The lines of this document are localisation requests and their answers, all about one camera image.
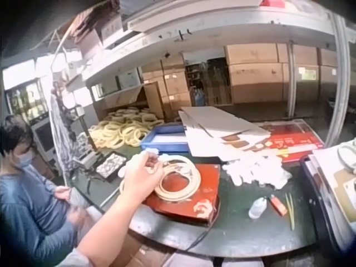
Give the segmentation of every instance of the white bottle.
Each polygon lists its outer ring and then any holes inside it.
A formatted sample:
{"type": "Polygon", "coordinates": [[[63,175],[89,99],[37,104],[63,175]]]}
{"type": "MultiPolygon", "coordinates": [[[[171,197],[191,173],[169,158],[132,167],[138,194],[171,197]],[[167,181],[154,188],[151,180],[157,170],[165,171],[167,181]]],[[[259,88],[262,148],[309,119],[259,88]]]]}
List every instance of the white bottle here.
{"type": "Polygon", "coordinates": [[[261,197],[256,199],[249,210],[251,219],[258,219],[267,208],[267,199],[261,197]]]}

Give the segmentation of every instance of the face mask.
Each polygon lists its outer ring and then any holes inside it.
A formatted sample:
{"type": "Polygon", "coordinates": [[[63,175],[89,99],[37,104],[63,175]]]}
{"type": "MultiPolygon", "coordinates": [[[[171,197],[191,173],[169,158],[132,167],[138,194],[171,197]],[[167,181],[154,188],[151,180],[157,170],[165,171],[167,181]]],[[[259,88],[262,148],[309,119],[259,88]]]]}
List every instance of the face mask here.
{"type": "Polygon", "coordinates": [[[16,167],[18,167],[18,168],[27,167],[28,165],[31,164],[32,159],[33,159],[32,151],[26,152],[25,154],[22,154],[19,156],[14,154],[14,156],[19,159],[19,163],[15,164],[16,167]]]}

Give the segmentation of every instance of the black hair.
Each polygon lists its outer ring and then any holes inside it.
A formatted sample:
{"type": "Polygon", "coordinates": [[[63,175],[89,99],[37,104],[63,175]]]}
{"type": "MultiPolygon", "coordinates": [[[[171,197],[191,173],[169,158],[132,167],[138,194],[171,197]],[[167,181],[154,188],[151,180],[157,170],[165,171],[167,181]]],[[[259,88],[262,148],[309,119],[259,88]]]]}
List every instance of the black hair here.
{"type": "Polygon", "coordinates": [[[33,145],[33,132],[21,116],[8,115],[0,125],[0,153],[11,152],[20,143],[33,145]]]}

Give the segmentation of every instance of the person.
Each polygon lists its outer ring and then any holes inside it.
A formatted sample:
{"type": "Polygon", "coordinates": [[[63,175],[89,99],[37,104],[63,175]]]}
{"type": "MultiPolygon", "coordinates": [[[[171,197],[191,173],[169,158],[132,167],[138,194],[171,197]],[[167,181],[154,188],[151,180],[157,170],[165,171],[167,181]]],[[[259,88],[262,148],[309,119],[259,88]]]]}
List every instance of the person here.
{"type": "Polygon", "coordinates": [[[54,266],[101,217],[80,194],[56,186],[31,165],[33,132],[20,116],[0,125],[0,236],[35,266],[54,266]]]}
{"type": "Polygon", "coordinates": [[[123,192],[58,266],[109,266],[122,248],[135,211],[163,176],[162,163],[156,154],[143,151],[133,156],[126,164],[123,192]]]}

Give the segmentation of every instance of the floor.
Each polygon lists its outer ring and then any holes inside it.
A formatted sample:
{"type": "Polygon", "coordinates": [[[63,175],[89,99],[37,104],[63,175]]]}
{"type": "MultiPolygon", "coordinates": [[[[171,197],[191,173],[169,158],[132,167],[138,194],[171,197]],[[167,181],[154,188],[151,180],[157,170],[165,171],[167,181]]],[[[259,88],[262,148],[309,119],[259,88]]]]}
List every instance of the floor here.
{"type": "MultiPolygon", "coordinates": [[[[234,106],[220,107],[229,113],[233,113],[249,121],[268,121],[287,119],[286,117],[286,103],[254,103],[254,104],[240,104],[234,106]]],[[[303,118],[325,141],[328,130],[329,120],[325,103],[297,103],[295,117],[303,118]]],[[[340,134],[339,142],[349,141],[354,138],[356,133],[356,126],[352,121],[347,121],[344,124],[340,134]]],[[[55,183],[63,184],[62,179],[55,179],[55,183]]],[[[265,266],[282,267],[282,266],[300,266],[300,267],[325,267],[329,266],[330,261],[322,256],[316,246],[305,248],[303,250],[294,251],[292,253],[282,254],[278,256],[271,256],[264,258],[265,266]]]]}

